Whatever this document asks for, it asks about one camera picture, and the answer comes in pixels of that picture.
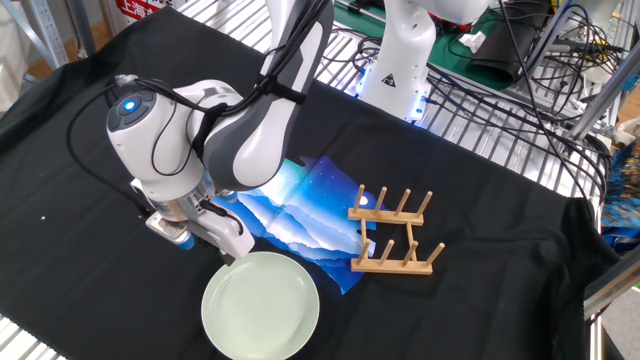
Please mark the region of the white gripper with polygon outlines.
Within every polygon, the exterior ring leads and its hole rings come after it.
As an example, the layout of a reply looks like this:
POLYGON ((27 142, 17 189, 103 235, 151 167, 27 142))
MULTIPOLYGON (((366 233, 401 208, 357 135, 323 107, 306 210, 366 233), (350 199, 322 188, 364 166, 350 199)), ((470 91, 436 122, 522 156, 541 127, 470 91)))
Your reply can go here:
POLYGON ((209 178, 202 178, 186 195, 165 202, 151 200, 139 179, 133 179, 130 186, 143 194, 155 210, 146 219, 146 226, 183 250, 191 249, 199 238, 217 247, 224 264, 231 266, 255 245, 239 217, 213 203, 214 186, 209 178))

